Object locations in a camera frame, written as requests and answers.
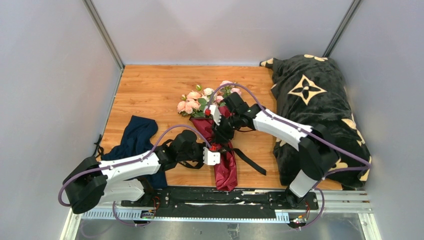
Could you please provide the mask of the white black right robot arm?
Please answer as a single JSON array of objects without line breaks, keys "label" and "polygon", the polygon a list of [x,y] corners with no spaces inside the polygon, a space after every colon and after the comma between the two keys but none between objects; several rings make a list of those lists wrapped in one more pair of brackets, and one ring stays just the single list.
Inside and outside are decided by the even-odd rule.
[{"label": "white black right robot arm", "polygon": [[285,201],[292,209],[301,207],[307,193],[339,159],[330,132],[321,124],[309,126],[283,118],[259,103],[248,106],[237,93],[225,97],[223,102],[230,111],[228,117],[215,105],[208,104],[203,111],[214,121],[217,142],[231,140],[236,130],[247,127],[272,135],[298,152],[300,170],[285,190]]}]

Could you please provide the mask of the pink fake flower bouquet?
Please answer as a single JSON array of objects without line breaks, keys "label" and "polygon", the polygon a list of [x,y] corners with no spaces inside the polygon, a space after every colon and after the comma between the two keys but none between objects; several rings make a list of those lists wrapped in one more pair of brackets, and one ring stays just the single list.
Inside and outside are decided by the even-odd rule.
[{"label": "pink fake flower bouquet", "polygon": [[224,85],[224,87],[216,93],[214,93],[214,88],[202,88],[201,85],[197,84],[195,90],[181,96],[181,101],[176,106],[177,113],[183,117],[204,117],[204,110],[211,98],[213,98],[211,106],[223,107],[225,97],[232,93],[242,95],[241,90],[235,85],[230,85],[230,83],[232,82],[228,80],[222,81],[220,85]]}]

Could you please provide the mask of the black floral plush blanket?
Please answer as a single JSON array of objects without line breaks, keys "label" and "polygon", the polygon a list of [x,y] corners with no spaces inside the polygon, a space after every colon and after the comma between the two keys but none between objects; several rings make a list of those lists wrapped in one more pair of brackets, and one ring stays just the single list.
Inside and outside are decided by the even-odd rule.
[{"label": "black floral plush blanket", "polygon": [[[357,127],[345,89],[345,80],[337,63],[328,57],[310,54],[288,59],[271,58],[260,62],[272,70],[270,91],[276,100],[276,114],[303,125],[325,126],[337,147],[371,163],[372,156]],[[273,148],[279,180],[287,186],[300,170],[298,152],[277,138]],[[370,169],[341,171],[327,178],[345,190],[362,189]]]}]

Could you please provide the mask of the dark red wrapping paper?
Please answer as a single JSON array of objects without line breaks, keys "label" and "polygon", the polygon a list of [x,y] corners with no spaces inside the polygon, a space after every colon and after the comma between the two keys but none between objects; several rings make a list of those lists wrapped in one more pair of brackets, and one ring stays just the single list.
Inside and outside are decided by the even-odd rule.
[{"label": "dark red wrapping paper", "polygon": [[214,121],[206,118],[202,111],[193,112],[189,120],[211,146],[217,150],[224,150],[220,154],[220,163],[214,166],[215,185],[219,191],[232,191],[238,185],[235,153],[232,150],[227,150],[233,148],[232,143],[216,143],[216,135],[213,131]]}]

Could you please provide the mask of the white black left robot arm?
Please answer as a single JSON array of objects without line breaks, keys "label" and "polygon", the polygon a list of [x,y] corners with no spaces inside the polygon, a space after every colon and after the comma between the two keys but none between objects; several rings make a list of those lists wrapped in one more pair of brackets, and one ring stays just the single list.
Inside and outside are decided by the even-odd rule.
[{"label": "white black left robot arm", "polygon": [[58,200],[74,214],[119,201],[146,207],[152,203],[153,193],[138,177],[168,171],[187,161],[196,162],[197,168],[213,166],[220,162],[220,155],[208,142],[199,143],[195,132],[184,130],[175,139],[135,156],[109,161],[90,156],[64,179]]}]

